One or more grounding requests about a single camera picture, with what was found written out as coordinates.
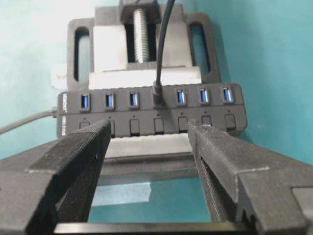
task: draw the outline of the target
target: metal screw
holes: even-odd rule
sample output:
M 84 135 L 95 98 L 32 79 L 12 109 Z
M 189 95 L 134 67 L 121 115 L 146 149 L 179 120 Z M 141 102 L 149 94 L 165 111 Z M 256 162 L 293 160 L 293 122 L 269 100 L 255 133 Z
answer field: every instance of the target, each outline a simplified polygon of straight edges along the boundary
M 149 61 L 149 42 L 147 30 L 146 12 L 137 9 L 133 12 L 134 19 L 134 40 L 136 62 L 143 63 Z

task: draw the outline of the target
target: blue background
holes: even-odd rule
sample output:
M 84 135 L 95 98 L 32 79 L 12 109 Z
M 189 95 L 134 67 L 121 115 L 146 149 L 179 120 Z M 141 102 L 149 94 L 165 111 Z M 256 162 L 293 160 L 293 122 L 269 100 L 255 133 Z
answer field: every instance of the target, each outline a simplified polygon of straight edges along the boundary
M 248 128 L 241 138 L 313 164 L 313 1 L 177 2 L 184 4 L 186 12 L 207 13 L 212 21 L 222 81 L 238 83 L 243 89 Z M 66 61 L 68 21 L 91 17 L 95 6 L 117 4 L 117 0 L 0 0 L 0 126 L 56 106 L 60 91 L 51 87 L 50 68 Z M 54 139 L 56 120 L 38 120 L 0 136 L 0 159 Z M 198 179 L 162 184 L 177 187 L 177 191 L 198 192 L 195 197 L 199 198 L 199 208 L 204 206 Z M 163 214 L 149 217 L 151 207 L 136 204 L 134 210 L 142 207 L 139 211 L 145 211 L 145 216 L 137 219 L 208 220 L 207 215 L 185 213 L 191 208 L 182 205 L 191 203 L 192 195 L 177 198 L 171 207 L 165 201 L 183 193 L 165 192 L 164 203 L 155 205 L 165 205 L 167 210 L 178 207 L 180 213 L 166 217 L 167 210 L 157 207 Z M 128 206 L 116 208 L 129 211 Z M 107 219 L 98 209 L 93 209 L 91 218 Z M 108 221 L 119 220 L 112 210 L 109 217 Z

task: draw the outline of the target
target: usb port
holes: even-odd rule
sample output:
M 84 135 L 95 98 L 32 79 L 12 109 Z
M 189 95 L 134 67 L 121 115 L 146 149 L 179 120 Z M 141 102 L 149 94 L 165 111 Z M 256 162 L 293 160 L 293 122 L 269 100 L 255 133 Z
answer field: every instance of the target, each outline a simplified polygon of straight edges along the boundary
M 226 103 L 232 103 L 234 101 L 230 87 L 223 87 L 223 96 Z
M 136 92 L 130 93 L 131 106 L 138 106 L 138 95 Z
M 106 107 L 112 108 L 114 106 L 113 95 L 106 94 Z
M 177 101 L 179 104 L 185 103 L 185 93 L 183 90 L 177 90 Z
M 88 109 L 88 95 L 87 94 L 82 94 L 81 107 L 82 109 Z
M 206 89 L 200 89 L 200 98 L 202 103 L 207 103 L 209 101 Z

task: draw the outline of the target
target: power switch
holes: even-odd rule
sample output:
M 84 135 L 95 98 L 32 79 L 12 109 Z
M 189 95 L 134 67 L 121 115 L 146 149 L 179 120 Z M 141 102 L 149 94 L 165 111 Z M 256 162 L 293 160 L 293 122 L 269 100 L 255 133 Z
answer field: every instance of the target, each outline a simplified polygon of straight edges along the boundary
M 130 121 L 131 136 L 140 136 L 139 120 Z
M 211 116 L 202 116 L 202 123 L 212 126 Z
M 164 134 L 164 124 L 163 124 L 163 119 L 161 118 L 156 118 L 154 120 L 155 122 L 155 133 L 156 134 Z
M 178 125 L 179 125 L 179 132 L 187 132 L 188 131 L 188 118 L 179 117 Z
M 233 114 L 226 114 L 226 127 L 228 130 L 236 129 L 236 120 Z
M 82 128 L 85 128 L 85 127 L 88 127 L 90 126 L 90 122 L 81 122 L 79 124 L 79 129 L 82 129 Z
M 110 121 L 110 124 L 111 124 L 111 137 L 114 138 L 115 137 L 115 122 Z

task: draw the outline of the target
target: black cable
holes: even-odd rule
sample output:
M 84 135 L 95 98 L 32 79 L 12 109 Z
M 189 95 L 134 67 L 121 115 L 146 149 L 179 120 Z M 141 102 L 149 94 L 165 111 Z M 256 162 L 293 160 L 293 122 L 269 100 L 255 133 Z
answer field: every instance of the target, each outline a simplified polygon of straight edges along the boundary
M 162 83 L 161 83 L 161 73 L 162 73 L 162 61 L 163 61 L 163 51 L 167 25 L 170 20 L 171 12 L 174 6 L 175 0 L 168 0 L 166 3 L 164 15 L 161 22 L 160 36 L 158 40 L 158 51 L 157 51 L 157 71 L 156 71 L 156 81 L 153 83 L 153 102 L 156 106 L 162 105 Z
M 163 16 L 162 23 L 161 23 L 160 37 L 158 39 L 156 84 L 159 86 L 161 85 L 162 61 L 163 61 L 163 51 L 164 51 L 167 24 L 170 20 L 174 2 L 175 0 L 168 0 L 166 3 L 164 16 Z
M 29 122 L 32 122 L 32 121 L 35 121 L 37 119 L 41 119 L 41 118 L 44 118 L 44 117 L 47 117 L 47 116 L 54 116 L 55 117 L 55 114 L 56 114 L 56 109 L 53 108 L 52 110 L 47 110 L 47 111 L 43 111 L 43 112 L 39 112 L 39 113 L 36 113 L 36 114 L 33 114 L 31 116 L 28 116 L 28 117 L 25 117 L 21 120 L 18 120 L 18 121 L 15 121 L 7 126 L 4 126 L 2 128 L 0 128 L 0 134 L 3 134 L 7 131 L 11 131 L 19 126 L 22 126 L 22 125 L 25 125 Z

